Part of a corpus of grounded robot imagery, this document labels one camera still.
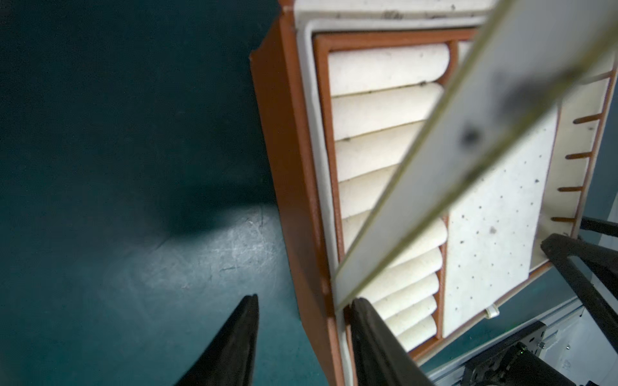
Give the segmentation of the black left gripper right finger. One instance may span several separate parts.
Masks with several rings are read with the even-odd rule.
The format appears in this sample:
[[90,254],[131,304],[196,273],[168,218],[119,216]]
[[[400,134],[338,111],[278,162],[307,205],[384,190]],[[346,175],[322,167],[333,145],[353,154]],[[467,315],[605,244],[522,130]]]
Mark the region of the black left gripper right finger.
[[432,384],[368,300],[352,301],[350,326],[358,384]]

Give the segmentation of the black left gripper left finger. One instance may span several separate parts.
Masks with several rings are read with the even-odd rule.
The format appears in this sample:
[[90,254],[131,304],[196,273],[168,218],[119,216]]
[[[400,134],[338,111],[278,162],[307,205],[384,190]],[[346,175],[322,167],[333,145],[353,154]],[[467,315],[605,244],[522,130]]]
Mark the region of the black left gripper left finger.
[[259,327],[257,294],[246,295],[178,385],[251,385]]

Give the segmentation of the brown wooden jewelry box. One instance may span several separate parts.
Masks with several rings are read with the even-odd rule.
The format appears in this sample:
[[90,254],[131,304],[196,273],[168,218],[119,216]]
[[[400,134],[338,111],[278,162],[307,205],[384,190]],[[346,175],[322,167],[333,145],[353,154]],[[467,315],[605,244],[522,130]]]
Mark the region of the brown wooden jewelry box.
[[304,330],[354,385],[367,299],[418,363],[578,236],[617,82],[614,1],[282,1],[250,58]]

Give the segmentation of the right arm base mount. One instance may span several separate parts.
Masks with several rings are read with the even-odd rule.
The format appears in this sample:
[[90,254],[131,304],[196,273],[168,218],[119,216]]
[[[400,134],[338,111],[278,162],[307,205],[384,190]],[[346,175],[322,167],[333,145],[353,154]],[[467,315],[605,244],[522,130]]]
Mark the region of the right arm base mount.
[[522,328],[465,365],[463,385],[573,385],[538,354],[547,325],[536,321]]

